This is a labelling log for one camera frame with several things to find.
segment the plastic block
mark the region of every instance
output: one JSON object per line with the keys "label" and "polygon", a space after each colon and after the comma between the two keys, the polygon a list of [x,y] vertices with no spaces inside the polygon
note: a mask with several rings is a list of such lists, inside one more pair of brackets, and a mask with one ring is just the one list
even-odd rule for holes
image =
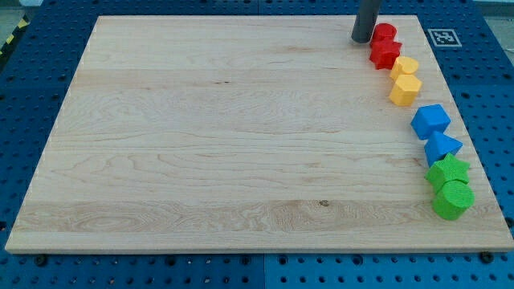
{"label": "plastic block", "polygon": [[432,166],[442,160],[448,153],[457,154],[463,143],[441,132],[433,132],[425,144],[426,161]]}
{"label": "plastic block", "polygon": [[432,201],[432,208],[445,220],[458,219],[473,206],[475,195],[471,188],[461,181],[449,181]]}
{"label": "plastic block", "polygon": [[396,36],[396,27],[389,23],[380,23],[375,26],[373,30],[373,36],[371,41],[369,42],[369,46],[373,47],[373,43],[382,41],[382,40],[394,40],[394,36]]}
{"label": "plastic block", "polygon": [[397,106],[411,105],[421,89],[423,82],[415,75],[400,75],[394,82],[389,99]]}
{"label": "plastic block", "polygon": [[419,63],[416,59],[407,56],[398,56],[394,61],[393,69],[391,70],[390,77],[396,80],[400,75],[414,74],[419,68]]}
{"label": "plastic block", "polygon": [[391,40],[376,41],[373,43],[369,60],[375,63],[375,69],[391,69],[394,61],[400,56],[401,43]]}
{"label": "plastic block", "polygon": [[432,184],[434,193],[437,194],[449,181],[460,181],[467,184],[469,182],[468,170],[468,162],[461,161],[451,153],[447,153],[444,159],[436,161],[430,167],[425,178]]}
{"label": "plastic block", "polygon": [[420,140],[426,140],[433,132],[444,132],[451,120],[441,104],[418,108],[410,125]]}

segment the blue cube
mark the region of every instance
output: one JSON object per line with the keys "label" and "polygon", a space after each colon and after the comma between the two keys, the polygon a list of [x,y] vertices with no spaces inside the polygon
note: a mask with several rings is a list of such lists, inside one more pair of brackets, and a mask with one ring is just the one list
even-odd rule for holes
{"label": "blue cube", "polygon": [[410,125],[420,140],[426,140],[433,132],[444,132],[451,120],[441,104],[418,108]]}
{"label": "blue cube", "polygon": [[432,166],[436,161],[441,161],[448,153],[457,154],[463,143],[442,132],[433,132],[425,144],[426,161]]}

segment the wood grain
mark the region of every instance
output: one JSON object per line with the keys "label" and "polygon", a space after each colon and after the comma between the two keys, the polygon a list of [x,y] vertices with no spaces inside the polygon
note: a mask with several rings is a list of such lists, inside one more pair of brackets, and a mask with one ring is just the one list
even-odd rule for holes
{"label": "wood grain", "polygon": [[[413,107],[351,16],[99,17],[11,231],[15,254],[506,251],[512,236],[425,36]],[[409,123],[441,103],[476,203],[431,209]]]}

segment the green block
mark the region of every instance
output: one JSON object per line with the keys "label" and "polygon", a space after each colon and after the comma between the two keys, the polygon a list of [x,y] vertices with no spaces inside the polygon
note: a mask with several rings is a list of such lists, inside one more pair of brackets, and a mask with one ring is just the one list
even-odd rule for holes
{"label": "green block", "polygon": [[432,201],[432,208],[439,217],[456,220],[474,202],[475,195],[468,185],[461,181],[448,181]]}
{"label": "green block", "polygon": [[428,170],[425,178],[432,184],[434,193],[449,181],[461,181],[464,184],[469,182],[467,171],[469,163],[460,161],[453,154],[448,153],[441,161],[436,161]]}

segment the black cylinder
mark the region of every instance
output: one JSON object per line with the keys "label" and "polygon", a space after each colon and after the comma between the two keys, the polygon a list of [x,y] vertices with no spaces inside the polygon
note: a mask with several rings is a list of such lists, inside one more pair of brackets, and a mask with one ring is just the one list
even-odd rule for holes
{"label": "black cylinder", "polygon": [[367,43],[377,21],[382,0],[361,0],[359,12],[353,25],[352,39],[357,43]]}

